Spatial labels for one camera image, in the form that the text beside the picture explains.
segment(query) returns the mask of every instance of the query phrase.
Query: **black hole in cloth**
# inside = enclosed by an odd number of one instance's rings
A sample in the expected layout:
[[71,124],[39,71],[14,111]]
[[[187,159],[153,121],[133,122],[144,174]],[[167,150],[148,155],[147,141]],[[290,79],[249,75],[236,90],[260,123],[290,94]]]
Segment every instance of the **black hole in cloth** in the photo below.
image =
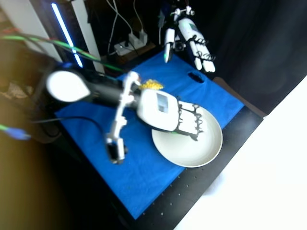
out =
[[204,83],[204,80],[202,79],[199,73],[189,72],[188,76],[198,83]]

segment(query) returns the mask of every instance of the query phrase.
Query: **white plate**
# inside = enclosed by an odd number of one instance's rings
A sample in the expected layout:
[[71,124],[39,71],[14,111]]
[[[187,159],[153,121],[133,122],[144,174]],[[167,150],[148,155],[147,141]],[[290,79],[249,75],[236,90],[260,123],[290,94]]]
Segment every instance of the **white plate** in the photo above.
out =
[[203,110],[208,130],[199,134],[198,141],[181,134],[152,130],[154,145],[170,162],[195,168],[210,163],[219,154],[223,143],[221,127],[211,113]]

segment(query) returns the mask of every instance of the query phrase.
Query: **yellow object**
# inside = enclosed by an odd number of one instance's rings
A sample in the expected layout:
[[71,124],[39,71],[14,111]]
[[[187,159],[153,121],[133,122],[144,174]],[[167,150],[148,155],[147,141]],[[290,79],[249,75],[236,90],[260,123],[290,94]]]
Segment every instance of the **yellow object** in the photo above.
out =
[[152,79],[147,80],[144,84],[140,86],[141,90],[144,90],[144,89],[161,90],[163,88],[164,86],[161,83],[157,82],[156,80],[152,80]]

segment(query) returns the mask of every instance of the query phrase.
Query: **black curtain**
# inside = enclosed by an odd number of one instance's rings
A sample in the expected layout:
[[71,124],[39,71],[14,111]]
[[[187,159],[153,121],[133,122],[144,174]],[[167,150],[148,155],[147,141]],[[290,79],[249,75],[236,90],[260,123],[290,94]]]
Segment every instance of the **black curtain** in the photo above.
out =
[[269,113],[307,74],[307,1],[192,2],[217,76]]

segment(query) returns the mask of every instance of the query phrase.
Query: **power strip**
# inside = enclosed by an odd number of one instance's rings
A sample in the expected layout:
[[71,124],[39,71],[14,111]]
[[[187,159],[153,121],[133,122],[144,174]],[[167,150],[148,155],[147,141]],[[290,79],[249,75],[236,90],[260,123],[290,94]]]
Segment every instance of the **power strip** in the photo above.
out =
[[130,52],[135,52],[134,49],[139,49],[147,44],[147,34],[144,31],[140,32],[140,39],[138,39],[135,35],[129,34],[129,43],[128,46],[125,46],[126,42],[120,42],[114,45],[114,50],[119,56],[126,55]]

